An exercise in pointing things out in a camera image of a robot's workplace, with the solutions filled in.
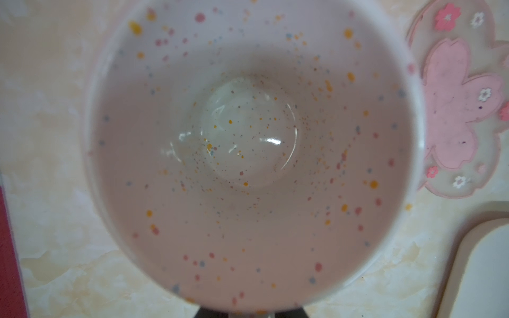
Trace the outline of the pink flower coaster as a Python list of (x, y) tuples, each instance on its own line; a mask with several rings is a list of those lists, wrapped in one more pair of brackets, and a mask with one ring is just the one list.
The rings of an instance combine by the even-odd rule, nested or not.
[(508, 42), (486, 1), (431, 1), (407, 41), (423, 81), (427, 136), (420, 187), (472, 196), (493, 177), (508, 130)]

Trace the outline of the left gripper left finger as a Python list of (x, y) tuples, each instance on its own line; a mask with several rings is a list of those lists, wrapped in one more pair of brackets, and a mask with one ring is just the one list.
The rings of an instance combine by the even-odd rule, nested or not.
[(194, 318), (228, 318), (229, 314), (222, 313), (214, 310), (209, 310), (203, 307), (200, 307), (200, 309), (195, 314)]

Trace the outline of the white mug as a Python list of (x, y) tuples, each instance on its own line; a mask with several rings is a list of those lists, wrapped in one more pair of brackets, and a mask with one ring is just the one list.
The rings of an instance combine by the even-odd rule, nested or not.
[(393, 238), (424, 94), (377, 1), (130, 1), (91, 69), (82, 151), (127, 257), (211, 310), (291, 310)]

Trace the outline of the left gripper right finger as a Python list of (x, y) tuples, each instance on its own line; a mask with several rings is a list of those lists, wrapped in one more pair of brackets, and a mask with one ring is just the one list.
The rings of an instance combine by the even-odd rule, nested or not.
[(306, 311), (300, 307), (293, 310), (275, 313), (275, 318), (308, 318)]

